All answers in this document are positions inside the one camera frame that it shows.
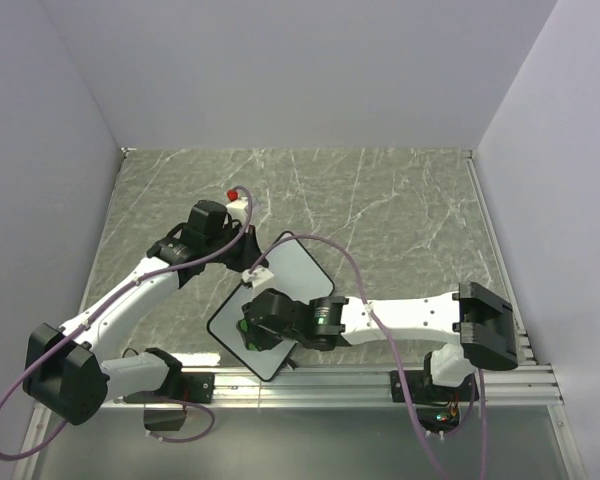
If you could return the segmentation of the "small black-framed whiteboard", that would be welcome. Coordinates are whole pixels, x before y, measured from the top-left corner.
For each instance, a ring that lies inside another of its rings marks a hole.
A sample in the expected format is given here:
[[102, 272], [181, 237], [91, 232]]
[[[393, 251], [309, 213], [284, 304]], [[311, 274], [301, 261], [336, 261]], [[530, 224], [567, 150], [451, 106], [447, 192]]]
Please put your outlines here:
[[[275, 248], [267, 255], [267, 261], [274, 274], [274, 287], [293, 300], [308, 303], [335, 290], [331, 277], [298, 240]], [[251, 298], [250, 288], [237, 285], [209, 318], [207, 332], [221, 346], [222, 367], [244, 366], [258, 379], [269, 382], [281, 370], [296, 343], [283, 340], [262, 352], [247, 349], [237, 324], [243, 319], [242, 306]]]

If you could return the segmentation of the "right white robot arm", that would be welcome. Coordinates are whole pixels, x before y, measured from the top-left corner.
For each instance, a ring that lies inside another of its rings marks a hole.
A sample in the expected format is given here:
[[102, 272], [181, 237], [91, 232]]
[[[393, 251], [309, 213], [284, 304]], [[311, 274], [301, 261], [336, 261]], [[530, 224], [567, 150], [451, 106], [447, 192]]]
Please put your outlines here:
[[421, 376], [424, 393], [435, 400], [478, 369], [510, 371], [519, 365], [511, 304], [476, 282], [429, 298], [327, 296], [306, 303], [268, 288], [242, 312], [236, 328], [249, 351], [271, 350], [283, 341], [318, 351], [382, 339], [438, 342]]

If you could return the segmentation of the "green whiteboard eraser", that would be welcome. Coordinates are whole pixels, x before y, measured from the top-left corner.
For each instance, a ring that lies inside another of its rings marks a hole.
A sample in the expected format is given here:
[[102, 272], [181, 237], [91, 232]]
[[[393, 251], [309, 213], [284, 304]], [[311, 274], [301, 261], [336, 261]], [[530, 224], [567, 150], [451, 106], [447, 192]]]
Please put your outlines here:
[[237, 323], [237, 329], [243, 340], [244, 346], [248, 351], [260, 351], [261, 331], [257, 326], [252, 325], [246, 319]]

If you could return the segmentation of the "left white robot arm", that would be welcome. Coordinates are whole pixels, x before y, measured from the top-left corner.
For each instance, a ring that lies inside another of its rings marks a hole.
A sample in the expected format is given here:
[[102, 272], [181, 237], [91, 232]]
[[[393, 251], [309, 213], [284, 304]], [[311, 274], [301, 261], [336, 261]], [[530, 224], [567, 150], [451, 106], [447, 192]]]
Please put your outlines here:
[[113, 290], [59, 327], [43, 324], [30, 335], [23, 391], [72, 425], [90, 419], [102, 404], [145, 392], [160, 402], [184, 397], [182, 364], [156, 347], [111, 359], [114, 347], [154, 307], [221, 264], [243, 272], [261, 250], [251, 223], [255, 202], [201, 200], [187, 221], [156, 241]]

